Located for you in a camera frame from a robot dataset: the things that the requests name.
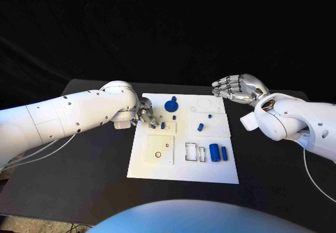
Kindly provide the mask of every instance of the blue knob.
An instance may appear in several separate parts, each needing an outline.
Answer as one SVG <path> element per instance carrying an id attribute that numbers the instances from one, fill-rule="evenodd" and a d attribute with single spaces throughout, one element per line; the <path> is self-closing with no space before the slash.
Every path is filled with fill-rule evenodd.
<path id="1" fill-rule="evenodd" d="M 172 100 L 169 100 L 164 104 L 164 109 L 167 112 L 173 113 L 179 108 L 179 104 L 176 102 L 176 96 L 172 97 Z"/>
<path id="2" fill-rule="evenodd" d="M 199 130 L 199 131 L 202 131 L 203 126 L 205 126 L 205 125 L 200 123 L 200 124 L 199 124 L 199 127 L 198 127 L 198 130 Z"/>

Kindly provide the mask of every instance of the hole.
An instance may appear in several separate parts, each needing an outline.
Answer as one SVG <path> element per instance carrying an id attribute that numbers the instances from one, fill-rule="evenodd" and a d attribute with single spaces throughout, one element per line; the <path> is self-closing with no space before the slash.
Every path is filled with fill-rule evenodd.
<path id="1" fill-rule="evenodd" d="M 329 134 L 329 131 L 324 130 L 324 131 L 322 132 L 322 138 L 326 138 L 327 134 Z"/>

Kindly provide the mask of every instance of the white board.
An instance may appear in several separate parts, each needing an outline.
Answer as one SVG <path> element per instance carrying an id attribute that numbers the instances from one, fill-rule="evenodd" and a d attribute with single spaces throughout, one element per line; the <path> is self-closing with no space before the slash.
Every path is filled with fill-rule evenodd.
<path id="1" fill-rule="evenodd" d="M 138 122 L 127 177 L 238 184 L 237 164 L 222 98 L 200 95 L 147 93 L 143 96 L 151 101 L 159 126 L 156 129 L 151 129 L 147 123 Z M 170 113 L 164 110 L 164 103 L 172 100 L 173 96 L 177 99 L 179 109 Z M 160 128 L 162 122 L 166 122 L 166 126 L 170 125 L 169 130 Z M 199 123 L 205 125 L 200 132 L 196 130 Z M 164 148 L 166 144 L 159 136 L 172 137 L 173 145 L 170 144 Z M 186 160 L 186 143 L 195 143 L 196 161 Z M 228 161 L 221 159 L 219 162 L 212 162 L 209 151 L 212 143 L 219 145 L 219 153 L 221 147 L 226 147 Z M 151 148 L 149 144 L 157 144 L 159 147 Z M 203 160 L 203 154 L 199 154 L 199 147 L 205 148 L 205 162 L 199 160 L 199 156 Z M 173 150 L 173 164 L 169 164 L 170 159 L 164 160 L 163 157 L 156 157 L 156 150 Z"/>

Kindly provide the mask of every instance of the circular cutout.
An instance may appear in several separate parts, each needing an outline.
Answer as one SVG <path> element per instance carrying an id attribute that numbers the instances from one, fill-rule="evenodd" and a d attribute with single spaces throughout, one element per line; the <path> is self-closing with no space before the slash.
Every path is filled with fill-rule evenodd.
<path id="1" fill-rule="evenodd" d="M 202 109 L 208 109 L 211 106 L 212 106 L 212 103 L 208 99 L 202 98 L 198 100 L 198 106 L 202 108 Z"/>

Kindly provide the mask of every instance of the robotic arm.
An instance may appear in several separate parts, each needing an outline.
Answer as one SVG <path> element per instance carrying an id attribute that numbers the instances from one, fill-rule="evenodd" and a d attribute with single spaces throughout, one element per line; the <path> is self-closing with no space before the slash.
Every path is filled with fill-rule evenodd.
<path id="1" fill-rule="evenodd" d="M 108 121 L 125 129 L 137 121 L 157 125 L 151 102 L 137 97 L 131 85 L 110 82 L 100 90 L 0 111 L 0 167 L 23 151 L 81 133 Z"/>
<path id="2" fill-rule="evenodd" d="M 336 105 L 312 103 L 270 93 L 250 74 L 234 75 L 212 83 L 212 93 L 234 102 L 248 103 L 254 112 L 239 120 L 248 131 L 260 128 L 275 141 L 296 141 L 307 151 L 336 161 Z"/>

